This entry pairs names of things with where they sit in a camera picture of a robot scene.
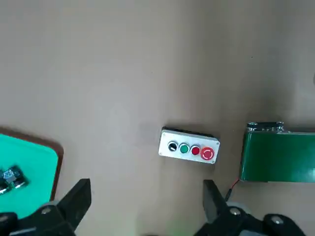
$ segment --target red button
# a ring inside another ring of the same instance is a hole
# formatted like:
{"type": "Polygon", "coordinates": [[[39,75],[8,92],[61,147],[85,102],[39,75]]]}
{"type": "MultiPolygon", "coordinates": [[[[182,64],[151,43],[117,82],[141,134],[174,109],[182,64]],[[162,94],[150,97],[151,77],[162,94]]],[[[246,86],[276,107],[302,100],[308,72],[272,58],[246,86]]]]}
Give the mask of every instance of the red button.
{"type": "Polygon", "coordinates": [[[213,149],[211,147],[204,147],[201,150],[200,155],[201,155],[202,159],[209,161],[215,156],[215,151],[213,151],[213,149]]]}
{"type": "Polygon", "coordinates": [[[191,149],[191,153],[193,154],[193,155],[198,155],[199,153],[200,153],[200,148],[199,147],[193,147],[192,149],[191,149]]]}

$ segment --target white control box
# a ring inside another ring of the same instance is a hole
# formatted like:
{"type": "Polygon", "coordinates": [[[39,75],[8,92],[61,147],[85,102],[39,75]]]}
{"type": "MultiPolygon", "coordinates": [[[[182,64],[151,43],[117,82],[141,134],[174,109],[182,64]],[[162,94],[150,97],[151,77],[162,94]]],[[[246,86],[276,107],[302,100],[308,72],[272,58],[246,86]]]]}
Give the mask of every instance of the white control box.
{"type": "Polygon", "coordinates": [[[163,128],[158,147],[161,156],[214,164],[220,142],[211,135],[163,128]]]}

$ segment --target wire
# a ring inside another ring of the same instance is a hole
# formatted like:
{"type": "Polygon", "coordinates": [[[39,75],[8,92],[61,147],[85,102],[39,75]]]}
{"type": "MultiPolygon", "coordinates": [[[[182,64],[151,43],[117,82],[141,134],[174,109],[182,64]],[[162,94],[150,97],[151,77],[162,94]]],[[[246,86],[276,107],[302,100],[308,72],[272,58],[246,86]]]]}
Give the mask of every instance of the wire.
{"type": "Polygon", "coordinates": [[[231,193],[232,193],[232,189],[233,189],[234,186],[238,183],[238,181],[240,181],[239,178],[233,182],[232,186],[231,186],[230,189],[228,190],[228,192],[227,192],[227,194],[226,194],[226,196],[225,196],[225,201],[226,201],[226,202],[227,202],[228,199],[230,198],[231,193]]]}

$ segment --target teal mat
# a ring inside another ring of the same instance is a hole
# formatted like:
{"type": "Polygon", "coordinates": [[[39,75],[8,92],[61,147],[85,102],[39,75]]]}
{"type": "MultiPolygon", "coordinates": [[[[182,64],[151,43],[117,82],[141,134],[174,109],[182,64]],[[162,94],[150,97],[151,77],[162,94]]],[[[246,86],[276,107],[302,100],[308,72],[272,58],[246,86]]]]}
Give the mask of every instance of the teal mat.
{"type": "Polygon", "coordinates": [[[0,169],[17,165],[29,181],[25,187],[0,195],[0,212],[15,212],[21,219],[49,202],[57,164],[53,149],[0,134],[0,169]]]}

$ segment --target black button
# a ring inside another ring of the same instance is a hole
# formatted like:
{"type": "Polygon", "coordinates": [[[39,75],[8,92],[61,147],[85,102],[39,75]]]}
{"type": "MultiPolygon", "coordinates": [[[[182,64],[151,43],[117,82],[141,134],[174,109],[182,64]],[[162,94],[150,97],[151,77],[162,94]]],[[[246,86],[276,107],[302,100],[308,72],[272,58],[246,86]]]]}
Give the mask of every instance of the black button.
{"type": "Polygon", "coordinates": [[[170,144],[168,145],[168,149],[169,149],[170,151],[176,151],[176,149],[177,149],[176,143],[170,143],[170,144]]]}

